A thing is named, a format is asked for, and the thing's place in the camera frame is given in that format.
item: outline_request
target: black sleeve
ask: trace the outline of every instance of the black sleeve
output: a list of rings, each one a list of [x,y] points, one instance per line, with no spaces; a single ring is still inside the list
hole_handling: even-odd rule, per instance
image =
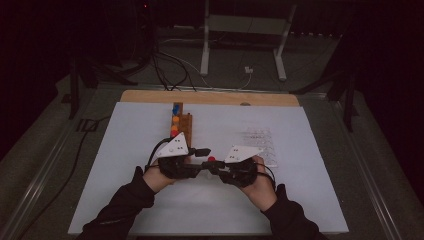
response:
[[[271,231],[279,239],[290,240],[324,240],[318,226],[308,220],[300,204],[287,198],[286,187],[277,187],[277,201],[263,214],[269,219]]]
[[[131,183],[119,188],[96,219],[84,225],[77,240],[126,239],[135,217],[143,208],[153,206],[154,195],[143,179],[143,170],[137,167]]]

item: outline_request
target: white stand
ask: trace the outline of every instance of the white stand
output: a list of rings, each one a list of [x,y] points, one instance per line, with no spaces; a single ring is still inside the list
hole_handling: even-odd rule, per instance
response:
[[[296,5],[292,5],[287,19],[211,15],[209,14],[209,0],[205,0],[205,30],[200,75],[203,77],[208,75],[210,53],[209,31],[247,32],[281,35],[280,45],[277,49],[274,49],[274,58],[278,79],[280,81],[287,80],[281,54],[289,35],[295,11]]]

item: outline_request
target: gray floor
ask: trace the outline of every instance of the gray floor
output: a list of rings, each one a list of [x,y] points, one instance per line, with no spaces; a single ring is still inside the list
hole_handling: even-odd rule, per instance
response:
[[[201,42],[171,41],[167,39],[181,36],[169,36],[173,32],[166,34],[166,38],[160,39],[165,41],[160,44],[160,50],[182,58],[199,69]],[[297,89],[320,77],[338,42],[330,38],[290,36],[283,55],[288,79],[282,83],[276,79],[271,53],[275,39],[265,39],[259,43],[254,40],[255,44],[247,44],[246,47],[240,47],[245,44],[243,41],[228,38],[224,38],[221,45],[212,45],[210,74],[204,79],[187,64],[196,89],[282,93]],[[159,65],[171,82],[182,78],[183,72],[175,64],[159,60]],[[247,86],[249,76],[243,72],[244,66],[252,66],[254,70]],[[157,88],[159,85],[152,66],[130,79],[140,83],[134,87],[137,89]],[[79,118],[99,119],[110,115],[122,92],[128,89],[105,79],[98,89],[84,91],[80,115],[75,121],[70,121],[69,106],[60,103],[62,96],[69,91],[68,84],[68,78],[59,82],[59,96],[0,163],[2,228],[13,217],[14,210],[43,162],[55,158],[57,164],[52,166],[45,185],[39,185],[43,191],[25,218],[33,219],[60,188],[72,168],[83,137],[83,133],[75,132]],[[188,82],[184,85],[186,87],[182,89],[190,88]],[[326,101],[322,94],[327,89],[328,85],[320,87],[310,94],[299,96],[299,101],[307,113],[350,229],[349,233],[331,235],[329,238],[424,239],[424,210],[400,171],[361,94],[357,92],[355,95],[358,116],[353,117],[354,132],[348,133],[340,124],[339,103]],[[107,121],[104,121],[96,132],[87,135],[71,181],[23,239],[74,239],[67,235],[67,229],[106,128]]]

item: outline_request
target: floor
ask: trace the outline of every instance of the floor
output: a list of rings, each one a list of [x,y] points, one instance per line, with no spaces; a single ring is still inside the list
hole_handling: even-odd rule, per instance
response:
[[[245,36],[225,34],[213,37],[210,73],[202,78],[198,74],[201,33],[185,29],[160,34],[159,50],[181,59],[191,76],[192,84],[187,79],[175,90],[287,93],[319,79],[338,43],[337,39],[290,35],[283,53],[288,79],[281,82],[276,77],[272,58],[276,39],[249,36],[246,40]],[[156,69],[164,73],[169,86],[184,79],[185,70],[163,58],[167,57],[157,55],[160,69],[150,64],[128,77],[139,83],[138,86],[122,86],[101,76],[97,89],[81,87],[81,108],[74,120],[68,119],[70,106],[61,103],[62,97],[69,93],[69,77],[58,83],[58,97],[0,163],[0,236],[14,239],[11,236],[16,237],[23,226],[35,219],[67,180],[77,159],[75,172],[63,192],[22,239],[75,238],[67,234],[67,229],[107,128],[105,120],[95,132],[88,133],[81,144],[84,133],[75,131],[79,120],[109,116],[126,89],[163,89]],[[245,66],[252,67],[253,73],[245,73]],[[324,85],[298,96],[350,229],[349,233],[328,238],[423,239],[424,210],[361,93],[355,93],[354,106],[358,114],[352,118],[354,132],[349,133],[341,123],[343,100],[328,102],[325,98],[328,88],[329,85]],[[43,169],[48,170],[40,176],[43,164]],[[32,195],[23,198],[28,192]],[[154,239],[186,238],[193,239]],[[236,238],[239,239],[199,237]]]

